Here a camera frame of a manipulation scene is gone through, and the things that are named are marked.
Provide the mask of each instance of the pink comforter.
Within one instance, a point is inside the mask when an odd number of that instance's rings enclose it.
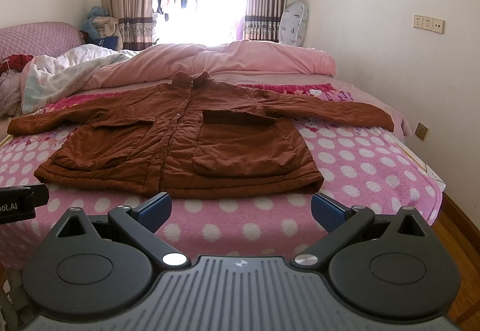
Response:
[[[326,52],[268,41],[242,40],[207,47],[200,44],[160,44],[134,58],[95,71],[82,88],[113,88],[188,75],[207,70],[210,75],[238,73],[265,75],[300,73],[335,76],[335,60]]]

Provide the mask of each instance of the pink bedsheet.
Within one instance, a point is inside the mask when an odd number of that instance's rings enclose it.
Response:
[[[68,99],[72,104],[82,98]],[[299,118],[296,126],[325,178],[322,192],[347,206],[367,205],[376,213],[393,214],[403,205],[412,205],[433,223],[442,193],[397,147],[389,132],[305,118]],[[0,186],[37,183],[35,168],[59,149],[75,128],[61,126],[52,132],[16,137],[1,147]],[[67,208],[80,206],[94,215],[143,201],[114,191],[81,191],[56,184],[48,187],[49,203],[37,209],[37,218],[0,226],[4,266],[22,268]],[[310,198],[278,194],[235,200],[174,200],[172,215],[157,235],[192,258],[199,254],[291,257],[326,234],[311,217]]]

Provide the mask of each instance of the jacket pocket flap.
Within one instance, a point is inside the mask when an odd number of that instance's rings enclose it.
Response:
[[[242,110],[202,110],[205,124],[275,125],[276,118]]]
[[[153,124],[154,118],[118,118],[117,120],[99,121],[92,124],[92,128],[123,128],[142,124]]]

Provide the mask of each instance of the round joint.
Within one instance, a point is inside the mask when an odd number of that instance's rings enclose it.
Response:
[[[318,258],[312,254],[300,254],[293,258],[293,261],[300,266],[313,266],[318,262]]]
[[[180,253],[171,253],[167,254],[162,258],[162,262],[168,266],[181,266],[186,263],[188,258],[184,254]]]

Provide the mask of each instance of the pillow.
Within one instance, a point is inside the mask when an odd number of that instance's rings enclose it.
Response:
[[[102,48],[115,50],[117,47],[118,37],[112,35],[111,37],[99,38],[98,40],[90,40],[89,44],[101,46]]]

